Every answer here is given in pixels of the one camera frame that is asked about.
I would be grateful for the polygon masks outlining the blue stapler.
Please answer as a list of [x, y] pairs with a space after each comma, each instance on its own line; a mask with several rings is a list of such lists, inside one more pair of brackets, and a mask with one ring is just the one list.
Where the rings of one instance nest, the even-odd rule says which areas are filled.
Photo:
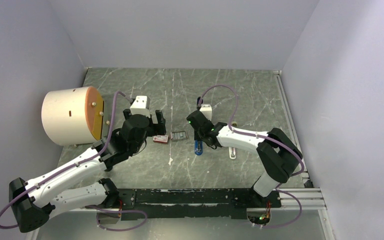
[[203, 154], [203, 142], [200, 140], [194, 141], [194, 153], [197, 156], [200, 156]]

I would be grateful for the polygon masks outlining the red white staple box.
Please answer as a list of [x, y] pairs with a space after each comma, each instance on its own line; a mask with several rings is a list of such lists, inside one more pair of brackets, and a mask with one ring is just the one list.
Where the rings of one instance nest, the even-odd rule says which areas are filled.
[[153, 136], [153, 142], [167, 144], [169, 142], [170, 137], [168, 135], [155, 135]]

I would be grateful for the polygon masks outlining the beige stapler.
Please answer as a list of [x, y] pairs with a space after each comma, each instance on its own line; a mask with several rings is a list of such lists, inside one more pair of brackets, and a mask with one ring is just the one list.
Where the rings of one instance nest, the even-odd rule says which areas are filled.
[[[232, 125], [234, 128], [236, 128], [236, 127], [238, 126], [238, 123], [237, 123], [236, 121], [233, 121], [233, 122], [231, 123], [231, 125]], [[235, 147], [229, 147], [228, 150], [229, 150], [229, 158], [230, 158], [231, 160], [235, 160], [236, 157], [237, 157], [237, 154], [236, 154], [236, 148], [235, 148]]]

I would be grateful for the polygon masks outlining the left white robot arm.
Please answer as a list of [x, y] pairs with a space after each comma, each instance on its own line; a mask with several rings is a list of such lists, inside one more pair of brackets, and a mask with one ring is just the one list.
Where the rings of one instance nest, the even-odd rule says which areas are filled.
[[147, 137], [167, 132], [161, 110], [155, 111], [155, 118], [133, 114], [129, 109], [123, 114], [126, 120], [121, 128], [95, 142], [78, 157], [40, 177], [30, 180], [18, 177], [9, 183], [10, 207], [20, 232], [38, 229], [71, 209], [88, 205], [112, 208], [118, 203], [118, 189], [109, 178], [82, 188], [71, 187], [91, 175], [111, 171], [115, 165], [137, 155]]

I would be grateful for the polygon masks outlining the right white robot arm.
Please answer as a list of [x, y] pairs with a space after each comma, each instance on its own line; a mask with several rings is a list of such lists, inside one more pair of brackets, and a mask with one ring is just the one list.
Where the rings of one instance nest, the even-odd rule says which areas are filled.
[[249, 197], [255, 207], [267, 203], [269, 194], [285, 184], [294, 175], [297, 166], [304, 166], [302, 153], [279, 128], [253, 132], [224, 122], [213, 124], [199, 110], [189, 114], [186, 119], [208, 147], [231, 147], [259, 156], [264, 172], [252, 185], [253, 191]]

